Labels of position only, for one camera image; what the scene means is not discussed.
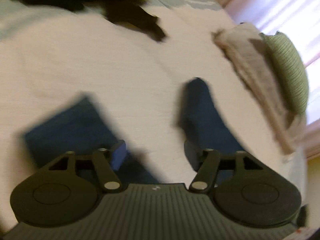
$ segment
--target mattress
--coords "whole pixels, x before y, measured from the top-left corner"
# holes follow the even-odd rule
[[[212,33],[235,26],[213,0],[149,0],[160,18],[163,43],[113,25],[92,9],[73,14],[0,0],[0,221],[16,224],[9,198],[35,172],[19,134],[92,93],[111,128],[162,181],[195,176],[176,125],[183,84],[201,77],[215,106],[244,148],[293,182],[304,197],[303,148],[284,156],[261,109],[212,42]]]

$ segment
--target wall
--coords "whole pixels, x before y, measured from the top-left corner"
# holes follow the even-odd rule
[[[308,225],[320,227],[320,157],[308,161],[307,203],[309,203]]]
[[[308,159],[320,156],[320,119],[307,126],[303,143]]]

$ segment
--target circular disc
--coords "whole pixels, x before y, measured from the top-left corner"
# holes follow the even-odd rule
[[[220,210],[236,222],[250,227],[272,227],[292,220],[301,204],[297,188],[284,178],[233,177],[215,188]]]
[[[37,226],[61,226],[79,220],[94,207],[96,188],[65,171],[40,172],[19,184],[10,204],[19,221]]]

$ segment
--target ribbed plastic surface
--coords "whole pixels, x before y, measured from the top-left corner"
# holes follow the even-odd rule
[[[209,197],[188,192],[183,184],[136,185],[105,195],[87,217],[58,228],[19,223],[5,240],[280,240],[291,224],[258,229],[220,214]]]

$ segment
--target black device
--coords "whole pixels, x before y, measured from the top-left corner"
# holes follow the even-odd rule
[[[10,203],[18,224],[5,240],[281,240],[297,227],[298,189],[247,152],[202,152],[184,184],[121,183],[112,152],[66,153],[20,183]],[[79,176],[93,170],[96,180]],[[215,183],[221,170],[233,176]]]

